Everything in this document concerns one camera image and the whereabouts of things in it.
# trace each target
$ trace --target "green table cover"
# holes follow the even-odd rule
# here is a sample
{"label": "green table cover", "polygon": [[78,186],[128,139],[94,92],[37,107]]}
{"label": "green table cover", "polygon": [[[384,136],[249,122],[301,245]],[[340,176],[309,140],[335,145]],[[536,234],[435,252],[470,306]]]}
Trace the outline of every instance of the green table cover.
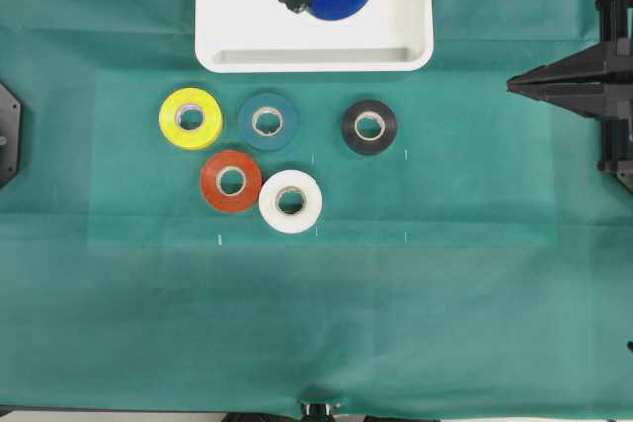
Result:
{"label": "green table cover", "polygon": [[[414,73],[217,75],[194,0],[0,0],[0,80],[26,106],[0,191],[0,404],[633,417],[633,197],[596,171],[597,122],[505,92],[597,41],[593,2],[434,0]],[[185,85],[222,104],[211,150],[160,133]],[[302,123],[277,153],[237,131],[266,90]],[[366,97],[401,127],[375,158],[340,134]],[[318,228],[212,210],[199,170],[226,148],[312,174]]]}

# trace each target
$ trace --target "black tape roll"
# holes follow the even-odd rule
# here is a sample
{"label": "black tape roll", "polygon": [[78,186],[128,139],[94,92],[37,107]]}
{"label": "black tape roll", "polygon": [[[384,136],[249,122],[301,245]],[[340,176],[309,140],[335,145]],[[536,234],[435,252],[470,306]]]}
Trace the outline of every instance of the black tape roll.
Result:
{"label": "black tape roll", "polygon": [[[358,125],[363,119],[378,122],[381,130],[374,138],[363,137]],[[385,151],[396,138],[398,121],[394,112],[380,101],[365,100],[354,104],[343,119],[343,138],[349,148],[361,155],[377,155]]]}

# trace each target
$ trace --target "white tape roll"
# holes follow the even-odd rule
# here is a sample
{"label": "white tape roll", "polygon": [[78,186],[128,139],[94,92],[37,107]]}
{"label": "white tape roll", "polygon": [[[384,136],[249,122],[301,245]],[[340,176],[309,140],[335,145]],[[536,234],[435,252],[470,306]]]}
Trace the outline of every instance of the white tape roll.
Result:
{"label": "white tape roll", "polygon": [[[284,212],[279,202],[285,193],[299,193],[303,205],[294,214]],[[307,231],[318,221],[323,194],[313,177],[298,170],[286,170],[270,177],[259,194],[259,211],[273,229],[285,234]]]}

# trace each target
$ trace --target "red tape roll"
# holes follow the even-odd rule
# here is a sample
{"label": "red tape roll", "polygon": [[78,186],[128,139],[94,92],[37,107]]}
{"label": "red tape roll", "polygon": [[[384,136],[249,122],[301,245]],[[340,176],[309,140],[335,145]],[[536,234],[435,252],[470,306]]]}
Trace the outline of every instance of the red tape roll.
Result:
{"label": "red tape roll", "polygon": [[[222,175],[239,172],[243,186],[235,193],[227,193],[221,187]],[[200,189],[209,204],[222,212],[243,212],[251,208],[259,199],[262,187],[261,170],[247,154],[227,150],[214,155],[200,174]]]}

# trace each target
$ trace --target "tape roll center hole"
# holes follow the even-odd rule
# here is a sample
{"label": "tape roll center hole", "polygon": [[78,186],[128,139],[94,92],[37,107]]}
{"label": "tape roll center hole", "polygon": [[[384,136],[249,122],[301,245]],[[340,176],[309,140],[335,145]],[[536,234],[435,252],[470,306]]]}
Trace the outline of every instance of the tape roll center hole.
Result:
{"label": "tape roll center hole", "polygon": [[200,106],[186,104],[178,110],[176,122],[183,130],[191,132],[200,128],[205,121],[205,113]]}
{"label": "tape roll center hole", "polygon": [[385,120],[377,113],[366,112],[356,118],[354,129],[362,140],[373,142],[385,134]]}
{"label": "tape roll center hole", "polygon": [[298,188],[288,187],[279,192],[276,202],[279,211],[292,216],[302,210],[306,196]]}
{"label": "tape roll center hole", "polygon": [[238,167],[223,168],[216,178],[216,187],[226,197],[235,197],[246,188],[246,175]]}
{"label": "tape roll center hole", "polygon": [[253,129],[262,137],[274,137],[284,126],[284,117],[278,109],[265,106],[253,115]]}

